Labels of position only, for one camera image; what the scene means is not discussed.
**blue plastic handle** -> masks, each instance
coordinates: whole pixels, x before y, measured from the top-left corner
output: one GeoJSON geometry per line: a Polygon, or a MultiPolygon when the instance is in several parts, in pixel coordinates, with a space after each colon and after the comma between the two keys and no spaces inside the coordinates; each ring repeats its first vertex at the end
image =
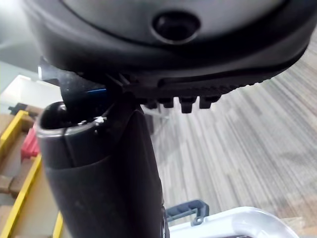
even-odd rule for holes
{"type": "Polygon", "coordinates": [[[196,214],[196,218],[192,221],[192,226],[200,225],[204,221],[204,217],[209,216],[209,206],[202,200],[185,202],[168,208],[166,210],[166,220],[171,222],[192,214],[196,214]]]}

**red object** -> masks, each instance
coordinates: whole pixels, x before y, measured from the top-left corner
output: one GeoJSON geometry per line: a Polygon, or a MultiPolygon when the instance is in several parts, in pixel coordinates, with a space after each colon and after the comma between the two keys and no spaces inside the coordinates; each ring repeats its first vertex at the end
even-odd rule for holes
{"type": "Polygon", "coordinates": [[[30,159],[31,157],[36,157],[40,152],[38,142],[35,136],[34,126],[29,129],[29,132],[22,144],[21,148],[21,161],[24,159],[30,159]]]}

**gray carpet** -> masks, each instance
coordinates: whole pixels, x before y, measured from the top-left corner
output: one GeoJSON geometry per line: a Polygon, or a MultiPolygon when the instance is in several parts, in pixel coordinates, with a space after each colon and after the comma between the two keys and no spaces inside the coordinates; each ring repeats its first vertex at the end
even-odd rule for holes
{"type": "Polygon", "coordinates": [[[317,221],[317,34],[288,71],[237,89],[210,110],[155,118],[166,207],[200,198],[211,213],[254,206],[317,221]]]}

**white plastic container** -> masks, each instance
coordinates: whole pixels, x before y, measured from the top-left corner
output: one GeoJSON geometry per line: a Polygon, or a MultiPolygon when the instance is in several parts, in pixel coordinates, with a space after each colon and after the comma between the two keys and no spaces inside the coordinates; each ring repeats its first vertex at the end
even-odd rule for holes
{"type": "Polygon", "coordinates": [[[170,238],[298,238],[295,232],[276,216],[254,207],[238,207],[204,218],[169,227],[170,238]]]}

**white wall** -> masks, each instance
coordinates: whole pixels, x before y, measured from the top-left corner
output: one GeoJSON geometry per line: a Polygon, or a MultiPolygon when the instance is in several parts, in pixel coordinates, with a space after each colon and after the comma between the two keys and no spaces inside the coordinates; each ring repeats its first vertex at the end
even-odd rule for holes
{"type": "Polygon", "coordinates": [[[18,76],[0,95],[0,103],[15,106],[24,103],[38,108],[45,108],[49,104],[62,101],[59,87],[46,82],[34,82],[23,76],[18,76]]]}
{"type": "Polygon", "coordinates": [[[37,71],[40,51],[28,27],[21,0],[0,0],[0,61],[37,71]]]}
{"type": "Polygon", "coordinates": [[[35,72],[0,61],[0,94],[19,74],[30,77],[34,81],[39,79],[35,72]]]}

